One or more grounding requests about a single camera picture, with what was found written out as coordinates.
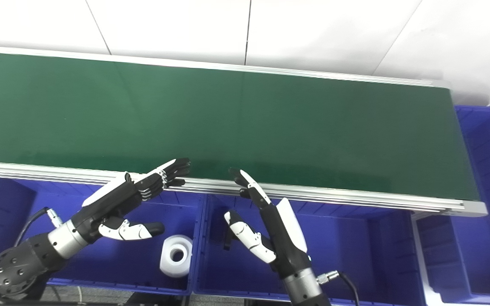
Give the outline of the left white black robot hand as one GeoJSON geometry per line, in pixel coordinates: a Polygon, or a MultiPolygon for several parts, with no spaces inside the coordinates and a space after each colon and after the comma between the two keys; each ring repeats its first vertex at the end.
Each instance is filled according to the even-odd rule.
{"type": "Polygon", "coordinates": [[[162,222],[139,223],[130,221],[126,215],[167,188],[183,186],[183,177],[189,173],[189,167],[189,158],[178,158],[136,179],[128,172],[120,173],[85,200],[82,209],[71,217],[72,234],[78,234],[87,244],[93,244],[102,236],[131,241],[163,234],[165,225],[162,222]]]}

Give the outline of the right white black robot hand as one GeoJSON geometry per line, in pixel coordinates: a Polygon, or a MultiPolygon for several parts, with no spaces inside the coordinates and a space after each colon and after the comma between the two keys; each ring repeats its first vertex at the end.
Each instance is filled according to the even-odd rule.
{"type": "Polygon", "coordinates": [[[274,204],[260,184],[244,170],[230,168],[229,173],[241,187],[239,195],[250,199],[258,208],[268,232],[266,237],[255,231],[237,211],[229,210],[224,219],[234,236],[253,255],[271,265],[281,280],[311,271],[305,237],[288,199],[282,198],[274,204]]]}

